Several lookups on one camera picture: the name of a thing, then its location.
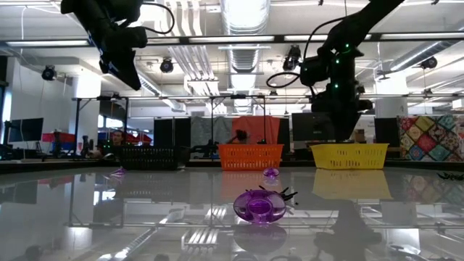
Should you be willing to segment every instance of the monitor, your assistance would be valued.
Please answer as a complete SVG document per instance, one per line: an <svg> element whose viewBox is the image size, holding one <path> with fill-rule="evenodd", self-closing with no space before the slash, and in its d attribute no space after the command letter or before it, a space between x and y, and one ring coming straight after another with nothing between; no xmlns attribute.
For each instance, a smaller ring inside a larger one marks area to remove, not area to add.
<svg viewBox="0 0 464 261"><path fill-rule="evenodd" d="M42 139L43 118L12 120L8 142L40 141Z"/></svg>
<svg viewBox="0 0 464 261"><path fill-rule="evenodd" d="M335 140L334 125L326 113L291 114L294 141Z"/></svg>

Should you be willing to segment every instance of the ceiling light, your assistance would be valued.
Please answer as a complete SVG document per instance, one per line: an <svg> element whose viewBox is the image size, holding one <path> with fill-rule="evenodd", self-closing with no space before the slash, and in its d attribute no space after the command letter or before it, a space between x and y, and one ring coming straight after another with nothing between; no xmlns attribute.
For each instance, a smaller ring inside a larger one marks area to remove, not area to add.
<svg viewBox="0 0 464 261"><path fill-rule="evenodd" d="M142 96L142 97L131 97L130 100L132 101L151 101L151 100L159 100L161 98L155 96L155 97L145 97L145 96Z"/></svg>
<svg viewBox="0 0 464 261"><path fill-rule="evenodd" d="M218 50L262 50L271 49L270 46L219 46Z"/></svg>
<svg viewBox="0 0 464 261"><path fill-rule="evenodd" d="M133 120L153 120L153 117L129 117L129 119L133 119Z"/></svg>
<svg viewBox="0 0 464 261"><path fill-rule="evenodd" d="M415 40L415 39L440 39L440 38L464 38L464 32L454 33L385 33L382 40Z"/></svg>
<svg viewBox="0 0 464 261"><path fill-rule="evenodd" d="M287 95L287 96L270 96L267 95L266 99L304 99L306 95Z"/></svg>
<svg viewBox="0 0 464 261"><path fill-rule="evenodd" d="M164 99L184 99L184 100L193 100L193 99L211 99L209 96L167 96Z"/></svg>
<svg viewBox="0 0 464 261"><path fill-rule="evenodd" d="M87 40L57 40L57 41L7 41L10 47L66 47L66 46L89 46Z"/></svg>
<svg viewBox="0 0 464 261"><path fill-rule="evenodd" d="M201 43L258 43L258 42L272 42L274 36L206 36L206 37L193 37L189 39L193 44Z"/></svg>
<svg viewBox="0 0 464 261"><path fill-rule="evenodd" d="M307 41L309 35L303 36L284 36L284 41ZM327 40L327 35L313 35L311 41L325 41Z"/></svg>
<svg viewBox="0 0 464 261"><path fill-rule="evenodd" d="M49 1L0 1L0 6L51 6Z"/></svg>
<svg viewBox="0 0 464 261"><path fill-rule="evenodd" d="M179 38L168 38L168 37L155 37L149 38L147 45L164 45L164 44L179 44Z"/></svg>
<svg viewBox="0 0 464 261"><path fill-rule="evenodd" d="M308 7L308 6L316 6L319 5L316 1L280 1L278 3L271 3L273 7Z"/></svg>

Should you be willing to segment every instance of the purple toy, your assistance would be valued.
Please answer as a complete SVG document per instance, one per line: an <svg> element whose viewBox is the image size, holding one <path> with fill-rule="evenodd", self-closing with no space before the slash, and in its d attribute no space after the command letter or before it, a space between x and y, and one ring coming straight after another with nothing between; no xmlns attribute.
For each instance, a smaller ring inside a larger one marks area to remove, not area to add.
<svg viewBox="0 0 464 261"><path fill-rule="evenodd" d="M255 190L240 195L233 203L233 210L251 223L271 223L283 217L286 205L277 192Z"/></svg>
<svg viewBox="0 0 464 261"><path fill-rule="evenodd" d="M116 183L122 183L124 176L125 176L126 170L124 168L119 168L113 172L111 172L109 175L104 175L103 177L106 178L109 181L115 181Z"/></svg>
<svg viewBox="0 0 464 261"><path fill-rule="evenodd" d="M264 170L263 174L264 174L266 177L275 178L275 177L278 176L279 171L278 171L278 169L276 169L276 168L269 167L269 168L267 168L267 169Z"/></svg>

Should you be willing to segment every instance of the yellow basket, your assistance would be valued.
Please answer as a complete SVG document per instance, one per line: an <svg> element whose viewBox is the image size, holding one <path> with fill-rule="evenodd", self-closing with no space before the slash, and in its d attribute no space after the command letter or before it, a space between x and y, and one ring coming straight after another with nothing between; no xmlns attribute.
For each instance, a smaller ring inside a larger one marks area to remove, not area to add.
<svg viewBox="0 0 464 261"><path fill-rule="evenodd" d="M321 144L311 146L316 167L327 170L381 170L388 144Z"/></svg>

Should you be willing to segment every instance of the patchwork quilt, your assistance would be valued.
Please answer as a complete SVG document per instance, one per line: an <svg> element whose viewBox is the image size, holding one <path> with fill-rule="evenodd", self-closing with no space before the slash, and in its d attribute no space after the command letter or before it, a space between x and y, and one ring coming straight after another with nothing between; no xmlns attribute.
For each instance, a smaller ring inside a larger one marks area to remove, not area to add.
<svg viewBox="0 0 464 261"><path fill-rule="evenodd" d="M398 126L404 158L415 161L463 161L455 116L398 117Z"/></svg>

